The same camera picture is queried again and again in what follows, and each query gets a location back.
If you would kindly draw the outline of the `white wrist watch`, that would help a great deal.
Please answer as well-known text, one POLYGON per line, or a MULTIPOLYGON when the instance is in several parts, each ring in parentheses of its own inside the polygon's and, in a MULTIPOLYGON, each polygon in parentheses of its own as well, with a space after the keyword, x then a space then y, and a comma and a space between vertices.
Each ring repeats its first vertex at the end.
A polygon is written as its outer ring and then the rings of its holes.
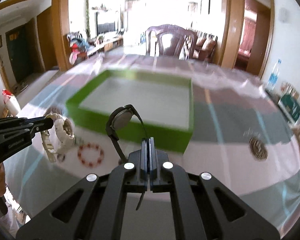
POLYGON ((74 128, 70 119, 61 114, 49 113, 45 116, 45 119, 51 119, 53 121, 53 127, 55 128, 55 134, 59 141, 55 150, 54 145, 50 141, 49 129, 41 131, 41 139, 43 148, 47 154, 49 162, 55 163, 57 159, 63 161, 65 158, 65 152, 74 145, 75 134, 74 128))

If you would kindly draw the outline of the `black wrist watch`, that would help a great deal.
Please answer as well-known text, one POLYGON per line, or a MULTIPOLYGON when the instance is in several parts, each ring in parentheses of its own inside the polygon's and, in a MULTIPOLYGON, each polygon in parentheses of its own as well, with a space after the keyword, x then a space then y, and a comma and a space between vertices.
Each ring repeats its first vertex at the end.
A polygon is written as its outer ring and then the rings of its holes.
POLYGON ((121 150, 121 147, 118 143, 119 136, 116 132, 117 130, 127 126, 134 115, 139 119, 140 123, 142 124, 145 133, 144 138, 149 139, 143 120, 133 105, 125 105, 117 108, 115 111, 113 111, 113 113, 111 113, 106 123, 106 133, 108 137, 110 137, 111 142, 113 143, 113 146, 115 147, 115 150, 117 151, 121 159, 121 163, 127 163, 128 159, 121 150))

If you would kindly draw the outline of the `green open box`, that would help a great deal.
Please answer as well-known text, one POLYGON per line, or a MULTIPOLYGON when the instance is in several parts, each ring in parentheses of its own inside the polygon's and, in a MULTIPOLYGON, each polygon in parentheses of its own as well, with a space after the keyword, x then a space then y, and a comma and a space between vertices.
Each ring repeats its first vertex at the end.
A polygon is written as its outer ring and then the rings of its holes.
MULTIPOLYGON (((194 127, 191 79, 141 70, 105 70, 66 101, 76 126, 103 134, 110 114, 125 105, 133 105, 138 111, 158 148, 185 152, 194 127)), ((145 133, 134 116, 118 135, 140 142, 145 133)))

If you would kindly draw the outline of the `pile of clothes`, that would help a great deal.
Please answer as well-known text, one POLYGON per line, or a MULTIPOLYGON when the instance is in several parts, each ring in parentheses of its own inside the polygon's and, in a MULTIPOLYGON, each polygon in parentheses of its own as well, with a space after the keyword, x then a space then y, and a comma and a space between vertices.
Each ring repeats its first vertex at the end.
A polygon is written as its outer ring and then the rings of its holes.
POLYGON ((78 32, 70 32, 66 35, 71 50, 69 56, 69 63, 74 65, 78 55, 86 53, 90 49, 90 44, 83 38, 82 34, 78 32))

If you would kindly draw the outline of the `patterned table cloth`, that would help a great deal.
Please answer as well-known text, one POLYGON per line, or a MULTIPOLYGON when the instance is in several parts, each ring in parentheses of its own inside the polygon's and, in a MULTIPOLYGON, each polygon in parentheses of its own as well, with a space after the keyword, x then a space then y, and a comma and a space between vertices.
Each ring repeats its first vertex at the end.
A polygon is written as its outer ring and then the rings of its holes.
POLYGON ((119 155, 106 133, 115 109, 138 114, 117 132, 125 155, 153 138, 174 166, 209 172, 284 236, 300 217, 300 148, 261 80, 214 64, 169 57, 100 54, 62 74, 18 113, 70 120, 74 139, 49 139, 62 153, 47 156, 37 133, 5 162, 6 184, 34 217, 90 173, 110 173, 119 155))

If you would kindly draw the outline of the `black television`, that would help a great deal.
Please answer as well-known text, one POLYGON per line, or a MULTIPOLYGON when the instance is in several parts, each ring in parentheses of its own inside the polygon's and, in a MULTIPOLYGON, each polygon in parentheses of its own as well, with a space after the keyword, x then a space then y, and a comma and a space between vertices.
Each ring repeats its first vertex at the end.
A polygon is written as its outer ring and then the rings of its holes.
POLYGON ((116 23, 110 22, 110 23, 98 23, 97 24, 97 34, 104 34, 108 32, 114 32, 116 31, 116 23))

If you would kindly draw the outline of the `dark wooden chair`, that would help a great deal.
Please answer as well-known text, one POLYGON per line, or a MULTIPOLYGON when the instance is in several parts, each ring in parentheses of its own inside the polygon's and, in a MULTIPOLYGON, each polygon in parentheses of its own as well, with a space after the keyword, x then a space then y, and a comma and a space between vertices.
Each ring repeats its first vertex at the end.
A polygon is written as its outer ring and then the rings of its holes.
POLYGON ((171 56, 179 59, 181 51, 186 49, 184 60, 193 58, 198 36, 192 30, 187 30, 177 25, 163 24, 149 27, 145 35, 147 56, 151 54, 151 38, 155 37, 155 55, 158 49, 159 56, 171 56))

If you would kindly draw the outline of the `plastic water bottle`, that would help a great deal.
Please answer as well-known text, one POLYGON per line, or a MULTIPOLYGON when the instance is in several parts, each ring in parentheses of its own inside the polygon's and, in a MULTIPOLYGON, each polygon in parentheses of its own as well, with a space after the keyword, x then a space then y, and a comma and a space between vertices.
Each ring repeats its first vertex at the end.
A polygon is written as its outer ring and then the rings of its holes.
POLYGON ((274 64, 270 77, 267 82, 267 89, 273 90, 275 88, 275 85, 277 83, 277 79, 279 77, 279 68, 281 65, 281 59, 278 59, 277 62, 274 64))

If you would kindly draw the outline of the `teal boxed item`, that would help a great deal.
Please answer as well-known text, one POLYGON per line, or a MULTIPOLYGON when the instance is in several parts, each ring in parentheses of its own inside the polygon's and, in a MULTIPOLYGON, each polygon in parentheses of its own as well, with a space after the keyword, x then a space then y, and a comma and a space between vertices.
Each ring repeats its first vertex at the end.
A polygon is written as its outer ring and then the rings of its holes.
POLYGON ((293 96, 284 94, 278 101, 278 106, 292 125, 300 125, 300 105, 293 96))

